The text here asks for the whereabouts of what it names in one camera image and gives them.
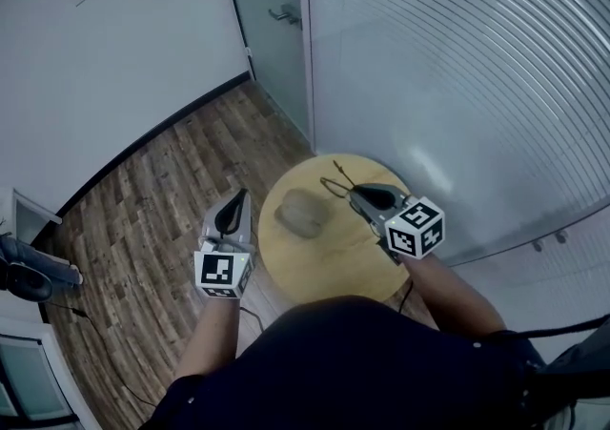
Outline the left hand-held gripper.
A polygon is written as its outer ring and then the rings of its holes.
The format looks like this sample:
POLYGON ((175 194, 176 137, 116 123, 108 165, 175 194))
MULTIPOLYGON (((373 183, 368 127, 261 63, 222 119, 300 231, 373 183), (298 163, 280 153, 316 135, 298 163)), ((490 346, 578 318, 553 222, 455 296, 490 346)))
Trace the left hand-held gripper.
POLYGON ((195 286, 207 297, 242 298, 254 271, 251 229, 252 198, 245 188, 223 196, 205 214, 193 266, 195 286))

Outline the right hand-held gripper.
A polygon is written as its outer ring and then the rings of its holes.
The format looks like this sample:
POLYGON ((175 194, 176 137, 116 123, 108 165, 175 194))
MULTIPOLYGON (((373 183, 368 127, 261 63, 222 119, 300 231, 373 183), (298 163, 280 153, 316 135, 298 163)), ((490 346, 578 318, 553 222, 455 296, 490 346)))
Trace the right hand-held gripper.
POLYGON ((364 183, 354 186, 349 203, 369 221, 379 237, 377 245, 395 264, 403 257, 421 260, 444 240, 444 212, 425 196, 407 195, 394 185, 364 183))

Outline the eyeglasses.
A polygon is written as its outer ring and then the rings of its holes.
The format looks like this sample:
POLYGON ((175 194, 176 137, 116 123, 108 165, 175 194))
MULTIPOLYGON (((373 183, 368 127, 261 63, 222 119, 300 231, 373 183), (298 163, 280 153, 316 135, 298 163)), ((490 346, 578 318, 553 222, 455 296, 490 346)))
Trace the eyeglasses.
POLYGON ((353 202, 352 192, 354 190, 357 190, 359 188, 359 185, 356 184, 345 173, 343 167, 336 160, 333 160, 333 164, 334 164, 335 168, 337 169, 337 171, 339 172, 339 174, 348 181, 349 185, 346 186, 343 183, 339 182, 338 180, 331 179, 331 178, 324 177, 324 176, 322 176, 319 179, 319 182, 333 196, 340 198, 340 199, 345 199, 349 203, 352 203, 353 202))

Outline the beige glasses case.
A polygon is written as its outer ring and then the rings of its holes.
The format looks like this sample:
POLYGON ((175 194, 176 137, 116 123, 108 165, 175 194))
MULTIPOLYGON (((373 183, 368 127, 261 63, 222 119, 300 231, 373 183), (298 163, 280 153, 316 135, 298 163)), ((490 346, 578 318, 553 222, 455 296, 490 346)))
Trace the beige glasses case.
POLYGON ((325 202, 303 189, 291 189, 274 211, 275 220, 301 238, 318 237, 330 218, 325 202))

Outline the grey shoulder bag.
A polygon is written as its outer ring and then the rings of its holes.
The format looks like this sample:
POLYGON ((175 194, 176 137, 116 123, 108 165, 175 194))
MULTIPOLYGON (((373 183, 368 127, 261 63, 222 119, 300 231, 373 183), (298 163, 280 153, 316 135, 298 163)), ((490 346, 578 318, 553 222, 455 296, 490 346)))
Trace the grey shoulder bag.
POLYGON ((564 408, 549 420, 545 430, 574 430, 580 399, 610 398, 610 324, 565 351, 547 372, 564 408))

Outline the person's left forearm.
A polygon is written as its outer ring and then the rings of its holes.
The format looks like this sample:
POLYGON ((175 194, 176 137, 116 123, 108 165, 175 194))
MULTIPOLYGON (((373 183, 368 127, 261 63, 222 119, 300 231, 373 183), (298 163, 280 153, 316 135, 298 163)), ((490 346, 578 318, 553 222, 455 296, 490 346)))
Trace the person's left forearm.
POLYGON ((205 376, 235 359, 240 302, 209 298, 175 370, 175 378, 205 376))

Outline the person's right forearm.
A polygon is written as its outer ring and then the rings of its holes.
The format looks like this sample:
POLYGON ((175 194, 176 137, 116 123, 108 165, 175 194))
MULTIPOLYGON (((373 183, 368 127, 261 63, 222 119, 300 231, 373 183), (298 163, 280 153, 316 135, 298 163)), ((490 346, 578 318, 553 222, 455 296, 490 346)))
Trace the person's right forearm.
POLYGON ((436 256, 399 259, 440 330, 467 338, 485 338, 506 329, 488 299, 436 256))

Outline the round wooden side table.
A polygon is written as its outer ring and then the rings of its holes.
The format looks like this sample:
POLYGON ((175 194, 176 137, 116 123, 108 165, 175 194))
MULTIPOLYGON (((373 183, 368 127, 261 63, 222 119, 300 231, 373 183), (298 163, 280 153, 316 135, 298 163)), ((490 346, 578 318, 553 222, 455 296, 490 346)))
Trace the round wooden side table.
POLYGON ((347 187, 381 183, 408 190, 385 166, 358 155, 319 155, 299 163, 276 181, 259 215, 258 248, 266 270, 295 303, 350 295, 388 300, 407 281, 406 269, 383 252, 365 219, 346 199, 330 193, 320 183, 322 177, 347 187), (317 196, 329 208, 319 236, 301 238, 275 219, 276 208, 293 189, 317 196))

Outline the frosted glass door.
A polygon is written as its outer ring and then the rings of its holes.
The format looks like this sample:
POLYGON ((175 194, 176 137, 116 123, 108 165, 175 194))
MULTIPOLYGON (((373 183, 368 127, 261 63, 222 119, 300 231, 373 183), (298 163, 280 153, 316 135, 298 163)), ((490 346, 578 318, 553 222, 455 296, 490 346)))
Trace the frosted glass door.
POLYGON ((234 7, 254 80, 314 146, 310 0, 234 0, 234 7), (268 14, 282 4, 299 10, 301 29, 268 14))

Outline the person's dark shirt torso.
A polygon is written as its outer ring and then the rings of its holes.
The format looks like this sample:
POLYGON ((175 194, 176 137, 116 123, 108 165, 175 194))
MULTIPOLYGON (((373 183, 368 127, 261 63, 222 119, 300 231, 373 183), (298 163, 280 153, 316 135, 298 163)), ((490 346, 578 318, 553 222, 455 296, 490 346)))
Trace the person's dark shirt torso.
POLYGON ((303 305, 178 379, 140 430, 519 430, 525 339, 440 332, 365 297, 303 305))

